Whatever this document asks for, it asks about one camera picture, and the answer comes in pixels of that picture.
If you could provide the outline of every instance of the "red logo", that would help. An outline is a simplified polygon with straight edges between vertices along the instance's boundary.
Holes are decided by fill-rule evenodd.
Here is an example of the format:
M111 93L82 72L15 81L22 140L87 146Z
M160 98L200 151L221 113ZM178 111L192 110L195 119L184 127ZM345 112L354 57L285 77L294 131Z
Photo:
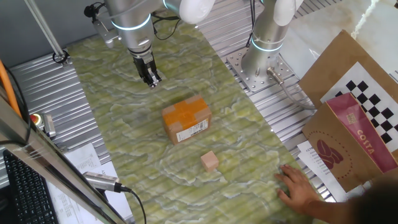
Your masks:
M332 169L335 163L339 164L341 161L343 161L343 156L336 151L336 149L329 147L321 139L318 140L317 147L319 151L319 157L321 157L322 161L329 169Z

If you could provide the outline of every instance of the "black keyboard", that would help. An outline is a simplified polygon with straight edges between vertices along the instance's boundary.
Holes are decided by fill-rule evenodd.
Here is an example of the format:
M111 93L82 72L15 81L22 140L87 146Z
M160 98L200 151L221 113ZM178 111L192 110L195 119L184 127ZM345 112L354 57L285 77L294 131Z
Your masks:
M9 151L3 156L19 223L58 224L44 178Z

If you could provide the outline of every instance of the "orange pole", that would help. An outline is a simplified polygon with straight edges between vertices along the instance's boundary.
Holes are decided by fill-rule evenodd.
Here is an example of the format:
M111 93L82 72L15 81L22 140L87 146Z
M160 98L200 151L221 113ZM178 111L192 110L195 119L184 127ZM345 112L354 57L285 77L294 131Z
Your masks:
M4 65L2 64L1 60L0 60L0 78L1 78L2 84L4 85L4 89L7 92L8 101L9 101L9 104L10 104L11 108L20 117L22 117L21 111L19 110L19 107L18 107L17 98L15 97L14 89L13 89L13 87L11 85L10 79L9 79L7 71L6 71L6 68L4 68Z

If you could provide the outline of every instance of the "orange tape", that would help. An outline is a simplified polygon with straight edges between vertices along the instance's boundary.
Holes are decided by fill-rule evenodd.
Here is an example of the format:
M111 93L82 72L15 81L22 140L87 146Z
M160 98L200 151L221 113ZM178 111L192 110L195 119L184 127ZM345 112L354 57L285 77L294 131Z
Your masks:
M207 104L203 98L196 100L188 104L185 100L174 104L175 111L168 113L163 116L163 119L167 126L180 122L182 128L188 129L196 124L198 121L195 117L195 113L206 109Z

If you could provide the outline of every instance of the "paper bag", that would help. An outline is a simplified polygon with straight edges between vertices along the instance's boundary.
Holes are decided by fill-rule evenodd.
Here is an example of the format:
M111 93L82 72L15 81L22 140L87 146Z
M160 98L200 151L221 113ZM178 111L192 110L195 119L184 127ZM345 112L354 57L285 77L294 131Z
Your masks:
M352 93L398 159L398 84L347 31L333 39L298 84L317 108Z
M398 168L351 93L321 105L303 133L346 192Z

